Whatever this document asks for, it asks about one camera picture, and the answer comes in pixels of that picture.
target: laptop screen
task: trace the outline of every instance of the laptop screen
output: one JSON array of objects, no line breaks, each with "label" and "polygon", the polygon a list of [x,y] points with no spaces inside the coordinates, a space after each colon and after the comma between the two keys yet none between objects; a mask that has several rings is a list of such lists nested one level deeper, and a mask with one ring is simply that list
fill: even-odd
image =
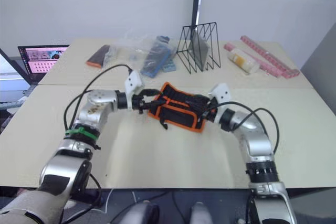
[{"label": "laptop screen", "polygon": [[65,52],[68,45],[19,46],[21,58],[28,74],[47,73]]}]

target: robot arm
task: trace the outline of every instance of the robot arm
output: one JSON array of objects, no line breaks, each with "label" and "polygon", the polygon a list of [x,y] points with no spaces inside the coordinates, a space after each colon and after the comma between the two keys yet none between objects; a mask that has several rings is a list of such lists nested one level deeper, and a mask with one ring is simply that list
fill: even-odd
[{"label": "robot arm", "polygon": [[[230,100],[225,84],[217,85],[209,96],[215,104]],[[222,130],[232,132],[239,140],[253,195],[249,202],[252,224],[296,224],[285,185],[278,177],[271,141],[260,122],[253,115],[236,129],[247,115],[220,106],[217,111],[206,115],[206,118],[218,123]]]},{"label": "robot arm", "polygon": [[138,72],[125,81],[125,92],[93,90],[74,125],[69,129],[55,154],[43,168],[40,187],[19,195],[0,210],[0,223],[59,224],[67,200],[86,188],[97,139],[108,115],[118,109],[142,110],[156,102],[145,103],[144,95],[158,90],[144,90]]}]

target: table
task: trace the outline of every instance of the table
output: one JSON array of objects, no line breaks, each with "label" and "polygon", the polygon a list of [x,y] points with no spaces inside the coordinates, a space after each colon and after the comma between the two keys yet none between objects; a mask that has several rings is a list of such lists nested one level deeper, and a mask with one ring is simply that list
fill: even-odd
[{"label": "table", "polygon": [[[66,105],[101,71],[87,66],[85,61],[102,45],[114,41],[74,41],[42,79],[0,136],[0,162],[8,164],[0,166],[0,185],[38,186],[42,167],[64,136],[62,115]],[[255,54],[241,42],[233,43]],[[247,76],[228,61],[223,44],[220,69],[189,74],[177,59],[178,71],[160,73],[155,79],[144,78],[146,87],[159,88],[169,81],[184,91],[206,95],[215,84],[228,83],[234,101],[251,108],[268,108],[277,118],[280,145],[276,164],[287,187],[336,186],[336,175],[330,172],[334,168],[336,118],[311,84],[302,74],[289,80],[263,72]],[[277,43],[261,44],[295,68]],[[121,51],[109,66],[126,62],[140,69],[141,55],[133,60],[132,54],[132,50]],[[126,76],[124,68],[117,68],[102,76],[92,88],[123,90]],[[260,115],[274,142],[272,120]],[[105,188],[247,188],[248,185],[238,141],[210,122],[202,134],[173,125],[166,131],[146,114],[118,111],[110,115],[98,144],[102,150],[93,156],[92,173]]]},{"label": "table", "polygon": [[[42,167],[64,135],[64,108],[82,88],[39,85],[33,91],[0,136],[1,185],[38,186]],[[276,164],[287,187],[336,185],[330,172],[336,119],[314,89],[232,89],[232,96],[276,116],[281,133]],[[274,143],[273,122],[260,115]],[[105,188],[247,188],[237,140],[210,122],[202,134],[173,125],[166,131],[146,114],[118,111],[98,144],[102,150],[93,156],[92,172]]]}]

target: pink plastic strip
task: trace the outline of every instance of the pink plastic strip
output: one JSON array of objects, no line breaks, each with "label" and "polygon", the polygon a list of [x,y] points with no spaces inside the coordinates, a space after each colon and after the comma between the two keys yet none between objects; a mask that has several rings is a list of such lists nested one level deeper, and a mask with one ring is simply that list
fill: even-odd
[{"label": "pink plastic strip", "polygon": [[281,70],[282,76],[284,76],[286,79],[298,76],[300,74],[300,71],[297,69],[290,69],[286,64],[284,64],[281,60],[279,60],[277,57],[275,57],[273,54],[268,52],[265,48],[255,43],[253,40],[251,40],[247,36],[242,36],[240,38],[245,44],[247,44],[250,48],[252,48],[255,52],[263,56],[266,60],[268,60],[273,66],[275,66],[277,69]]},{"label": "pink plastic strip", "polygon": [[[231,43],[226,43],[224,45],[224,48],[228,51],[233,50],[234,48],[236,48],[234,45],[232,45]],[[280,69],[277,69],[276,67],[273,67],[272,65],[258,59],[257,57],[249,54],[248,52],[245,52],[246,54],[250,55],[253,59],[256,60],[256,62],[258,62],[260,64],[260,69],[262,69],[263,71],[275,76],[275,77],[279,77],[282,76],[283,71],[281,71]]]}]

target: green cable tie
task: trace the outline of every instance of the green cable tie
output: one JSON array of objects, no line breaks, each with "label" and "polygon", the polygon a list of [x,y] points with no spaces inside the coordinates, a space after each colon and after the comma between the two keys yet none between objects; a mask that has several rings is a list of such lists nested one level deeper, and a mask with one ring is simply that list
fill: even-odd
[{"label": "green cable tie", "polygon": [[71,133],[80,133],[80,134],[83,134],[83,135],[85,135],[85,136],[88,136],[88,137],[92,138],[92,139],[95,140],[95,141],[98,139],[98,137],[96,137],[96,136],[93,135],[92,133],[87,132],[87,131],[84,129],[84,127],[79,127],[78,129],[73,129],[73,130],[67,130],[67,131],[65,132],[66,135],[67,135],[67,134],[71,134]]}]

